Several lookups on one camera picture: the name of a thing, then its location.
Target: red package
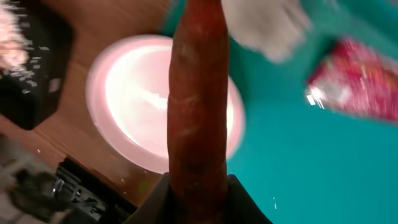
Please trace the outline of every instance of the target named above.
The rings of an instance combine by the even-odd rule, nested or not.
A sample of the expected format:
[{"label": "red package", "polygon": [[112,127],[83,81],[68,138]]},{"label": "red package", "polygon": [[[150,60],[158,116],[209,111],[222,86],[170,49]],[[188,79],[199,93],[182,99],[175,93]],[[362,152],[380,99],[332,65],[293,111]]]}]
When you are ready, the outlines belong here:
[{"label": "red package", "polygon": [[342,40],[308,81],[311,105],[398,122],[397,62]]}]

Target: teal cutting board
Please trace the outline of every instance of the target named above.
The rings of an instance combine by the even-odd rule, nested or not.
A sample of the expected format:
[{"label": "teal cutting board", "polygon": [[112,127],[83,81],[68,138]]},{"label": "teal cutting board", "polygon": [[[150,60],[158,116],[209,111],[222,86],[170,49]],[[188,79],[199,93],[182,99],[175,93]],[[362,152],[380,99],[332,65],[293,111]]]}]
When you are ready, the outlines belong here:
[{"label": "teal cutting board", "polygon": [[[246,135],[228,161],[274,223],[398,223],[398,126],[310,106],[305,81],[342,35],[398,58],[398,10],[380,0],[305,1],[307,41],[282,65],[231,40],[230,75],[245,104]],[[162,28],[172,36],[176,3]]]}]

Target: brown wooden surface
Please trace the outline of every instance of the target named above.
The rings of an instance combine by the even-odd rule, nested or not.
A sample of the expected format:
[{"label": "brown wooden surface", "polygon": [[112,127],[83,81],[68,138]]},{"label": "brown wooden surface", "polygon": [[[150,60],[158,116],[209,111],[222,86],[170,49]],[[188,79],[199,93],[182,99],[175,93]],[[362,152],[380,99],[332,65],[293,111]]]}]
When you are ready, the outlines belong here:
[{"label": "brown wooden surface", "polygon": [[114,151],[97,132],[85,101],[88,70],[107,46],[125,37],[154,34],[172,0],[44,0],[75,30],[72,58],[58,111],[33,131],[0,116],[0,133],[56,167],[68,156],[139,205],[160,175],[143,170]]}]

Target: white plate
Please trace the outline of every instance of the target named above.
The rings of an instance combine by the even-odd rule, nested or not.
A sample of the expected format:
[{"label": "white plate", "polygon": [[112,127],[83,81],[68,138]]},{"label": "white plate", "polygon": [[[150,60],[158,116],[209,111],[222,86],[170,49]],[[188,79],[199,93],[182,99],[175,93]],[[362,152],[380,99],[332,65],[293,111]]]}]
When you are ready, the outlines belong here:
[{"label": "white plate", "polygon": [[[86,100],[105,140],[131,162],[153,172],[169,171],[167,97],[172,39],[143,35],[108,47],[90,70]],[[229,79],[227,157],[244,129],[241,97]]]}]

